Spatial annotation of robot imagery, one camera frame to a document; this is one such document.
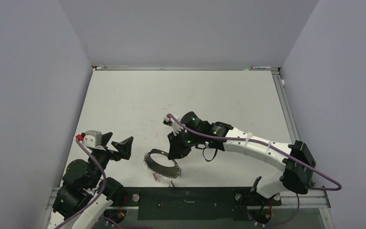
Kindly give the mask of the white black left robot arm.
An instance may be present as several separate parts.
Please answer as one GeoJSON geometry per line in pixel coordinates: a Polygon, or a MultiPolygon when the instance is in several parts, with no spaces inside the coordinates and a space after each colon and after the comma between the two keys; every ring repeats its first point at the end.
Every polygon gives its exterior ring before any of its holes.
{"type": "Polygon", "coordinates": [[[67,165],[52,205],[52,212],[61,215],[62,221],[52,219],[48,228],[91,229],[108,207],[127,203],[124,186],[107,176],[105,169],[112,160],[130,159],[134,138],[115,142],[112,135],[89,130],[75,136],[88,159],[75,159],[67,165]]]}

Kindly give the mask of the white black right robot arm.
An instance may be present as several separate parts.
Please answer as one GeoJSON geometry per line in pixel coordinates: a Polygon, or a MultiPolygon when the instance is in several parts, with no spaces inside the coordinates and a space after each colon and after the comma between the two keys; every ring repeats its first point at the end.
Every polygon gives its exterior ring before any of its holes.
{"type": "Polygon", "coordinates": [[[169,160],[185,158],[196,148],[239,153],[274,166],[277,172],[258,177],[253,184],[250,198],[256,204],[263,204],[282,191],[305,195],[310,190],[316,162],[302,141],[291,144],[267,140],[230,124],[203,121],[194,112],[181,119],[167,114],[163,123],[172,128],[167,136],[169,160]]]}

